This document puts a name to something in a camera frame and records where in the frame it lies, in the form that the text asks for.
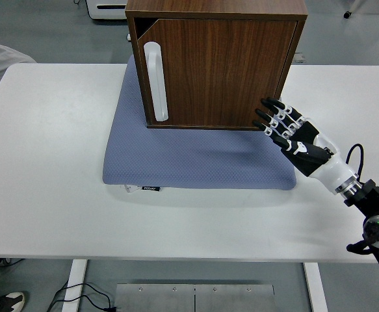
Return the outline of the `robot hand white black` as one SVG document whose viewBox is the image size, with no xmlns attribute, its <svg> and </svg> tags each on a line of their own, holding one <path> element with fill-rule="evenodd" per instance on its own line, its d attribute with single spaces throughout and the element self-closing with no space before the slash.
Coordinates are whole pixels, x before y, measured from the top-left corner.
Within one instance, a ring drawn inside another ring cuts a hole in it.
<svg viewBox="0 0 379 312">
<path fill-rule="evenodd" d="M 358 173 L 342 160 L 337 146 L 310 119 L 274 98 L 262 99 L 261 103 L 274 115 L 256 109 L 255 113 L 266 123 L 254 120 L 253 125 L 280 147 L 297 170 L 346 199 L 362 188 Z"/>
</svg>

